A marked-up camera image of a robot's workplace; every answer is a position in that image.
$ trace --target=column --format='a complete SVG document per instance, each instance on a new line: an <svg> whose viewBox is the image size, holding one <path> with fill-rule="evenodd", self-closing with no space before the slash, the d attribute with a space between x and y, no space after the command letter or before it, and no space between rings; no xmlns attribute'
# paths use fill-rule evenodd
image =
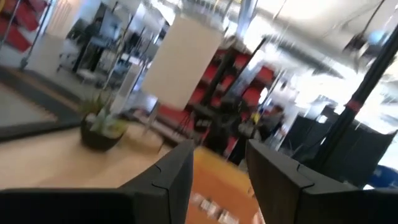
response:
<svg viewBox="0 0 398 224"><path fill-rule="evenodd" d="M238 17L238 28L236 29L236 35L243 37L249 28L249 24L253 18L254 10L256 9L258 0L242 0L241 10L239 11Z"/></svg>
<svg viewBox="0 0 398 224"><path fill-rule="evenodd" d="M64 39L75 22L84 0L58 0L46 33Z"/></svg>

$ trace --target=metal rack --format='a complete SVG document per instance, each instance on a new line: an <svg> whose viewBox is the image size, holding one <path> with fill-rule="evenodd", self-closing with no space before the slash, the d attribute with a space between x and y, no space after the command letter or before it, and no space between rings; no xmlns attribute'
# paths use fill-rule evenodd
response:
<svg viewBox="0 0 398 224"><path fill-rule="evenodd" d="M46 9L45 9L45 11L44 11L44 15L43 15L42 18L41 18L41 23L40 23L40 25L39 25L39 29L38 29L37 32L36 32L35 39L33 40L33 43L32 43L32 45L30 46L30 49L29 49L27 55L26 55L24 58L21 59L21 62L20 62L20 69L21 69L21 70L25 69L26 66L27 66L28 63L29 63L29 58L30 58L30 56L32 55L33 48L34 48L34 46L35 46L37 40L39 39L39 35L41 34L41 32L42 32L42 30L43 30L43 27L44 27L44 23L45 23L45 21L46 21L46 18L47 18L47 16L49 16L50 8L51 8L52 4L55 3L55 1L56 1L56 0L49 0L49 1L47 1L47 7L46 7ZM16 5L15 5L14 9L12 10L12 14L11 14L10 20L9 20L8 25L7 25L7 28L6 28L6 32L4 33L4 36L3 36L3 38L2 38L2 40L1 40L1 42L0 42L0 50L1 50L1 48L3 47L4 43L6 42L6 40L7 40L7 38L8 38L8 35L9 35L9 33L10 33L10 29L11 29L11 26L12 26L12 22L13 22L13 20L15 19L16 12L17 12L19 6L21 5L21 2L22 2L22 0L17 0Z"/></svg>
<svg viewBox="0 0 398 224"><path fill-rule="evenodd" d="M123 5L122 3L120 3L119 1L116 1L112 11L114 12L118 6L121 6L123 9L125 9L125 10L127 10L127 12L129 12L129 8L127 6L125 6L125 5ZM122 57L122 55L124 53L123 52L123 44L126 41L126 36L127 36L127 33L129 32L129 27L130 27L130 25L132 23L133 18L134 18L134 14L129 13L129 22L128 22L127 27L125 28L125 30L124 30L124 32L122 34L122 37L121 37L120 41L119 41L119 44L118 44L118 47L117 47L118 51L116 52L116 56L115 56L115 58L114 58L114 60L112 62L111 69L108 71L107 79L105 81L105 84L103 85L103 88L106 88L108 86L108 84L109 84L109 82L110 82L110 80L112 78L112 74L113 74L113 72L114 72L114 70L115 70L115 68L116 68L116 66L118 64L118 60ZM142 35L145 32L145 30L146 30L146 28L144 27L143 30L140 33L140 39L138 41L138 45L140 43L142 43ZM131 54L132 54L132 52L129 53L129 55L127 57L127 61L130 60ZM143 65L147 65L147 63L145 62L144 58L140 58L140 61L142 62Z"/></svg>

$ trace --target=doormat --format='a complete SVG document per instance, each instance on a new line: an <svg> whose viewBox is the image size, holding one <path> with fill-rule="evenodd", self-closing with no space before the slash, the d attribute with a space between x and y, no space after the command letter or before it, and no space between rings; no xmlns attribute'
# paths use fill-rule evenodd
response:
<svg viewBox="0 0 398 224"><path fill-rule="evenodd" d="M0 126L0 142L80 125L79 97L37 72L0 67L0 85L2 89L12 92L18 99L31 105L32 110L41 111L49 118L26 124Z"/></svg>

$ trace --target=wooden desk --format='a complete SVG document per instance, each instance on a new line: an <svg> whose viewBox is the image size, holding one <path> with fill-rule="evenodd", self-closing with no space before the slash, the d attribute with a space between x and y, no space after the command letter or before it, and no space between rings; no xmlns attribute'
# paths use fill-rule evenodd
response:
<svg viewBox="0 0 398 224"><path fill-rule="evenodd" d="M0 189L119 187L163 157L119 144L106 153L80 143L78 129L0 144Z"/></svg>
<svg viewBox="0 0 398 224"><path fill-rule="evenodd" d="M16 187L116 188L133 179L163 157L144 154L123 143L106 153L93 152L80 143L77 129L0 144L0 189ZM248 195L248 176L211 151L195 151L192 190L212 198L240 219L251 223L256 200ZM196 206L190 205L188 224L215 224Z"/></svg>
<svg viewBox="0 0 398 224"><path fill-rule="evenodd" d="M215 201L221 208L239 218L239 223L251 224L259 206L248 190L249 177L234 164L200 147L195 150L192 192ZM217 223L207 218L204 211L190 204L187 224Z"/></svg>

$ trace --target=black pole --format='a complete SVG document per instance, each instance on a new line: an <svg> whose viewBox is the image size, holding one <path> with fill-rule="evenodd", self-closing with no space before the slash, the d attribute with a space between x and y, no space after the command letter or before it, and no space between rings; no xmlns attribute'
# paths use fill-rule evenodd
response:
<svg viewBox="0 0 398 224"><path fill-rule="evenodd" d="M227 89L225 90L224 96L236 96L235 93L231 93L231 91L233 91L233 90L235 89L235 86L240 86L240 84L241 84L243 81L246 81L246 80L244 80L245 77L242 77L242 76L241 76L241 75L242 75L242 72L246 69L246 67L249 65L250 61L253 59L254 55L257 53L257 51L260 50L260 48L264 45L264 43L265 43L266 41L267 41L267 38L266 38L266 37L263 38L263 39L260 41L260 44L257 45L256 49L255 49L254 52L251 54L250 58L249 58L249 59L247 60L247 62L243 65L243 67L240 69L240 71L239 71L238 74L236 75L234 81L233 81L231 84L229 84L229 87L227 87Z"/></svg>
<svg viewBox="0 0 398 224"><path fill-rule="evenodd" d="M112 8L112 12L114 12L114 11L116 10L116 7L118 6L118 4L119 4L119 1L116 1L116 2L114 3L114 6L113 6L113 8Z"/></svg>
<svg viewBox="0 0 398 224"><path fill-rule="evenodd" d="M317 172L325 174L323 173L323 171L326 169L324 163L335 150L339 140L343 137L344 133L355 119L355 116L358 114L362 108L362 105L364 105L366 99L371 94L380 78L383 76L397 51L398 26L394 29L389 40L382 48L379 56L365 74L359 88L355 91L349 102L345 105L345 110L332 125L330 132L326 135L323 144L319 148L318 154L315 156L315 159L312 162L312 168Z"/></svg>
<svg viewBox="0 0 398 224"><path fill-rule="evenodd" d="M221 61L221 64L217 68L217 72L214 75L213 79L211 79L211 82L209 86L206 89L205 94L203 95L203 98L200 101L200 104L203 106L207 106L208 104L211 103L211 98L214 95L214 92L217 89L217 85L222 81L222 79L225 76L225 71L230 68L231 65L233 65L235 61L235 57L238 51L233 47L229 47L227 52L225 53L223 60Z"/></svg>

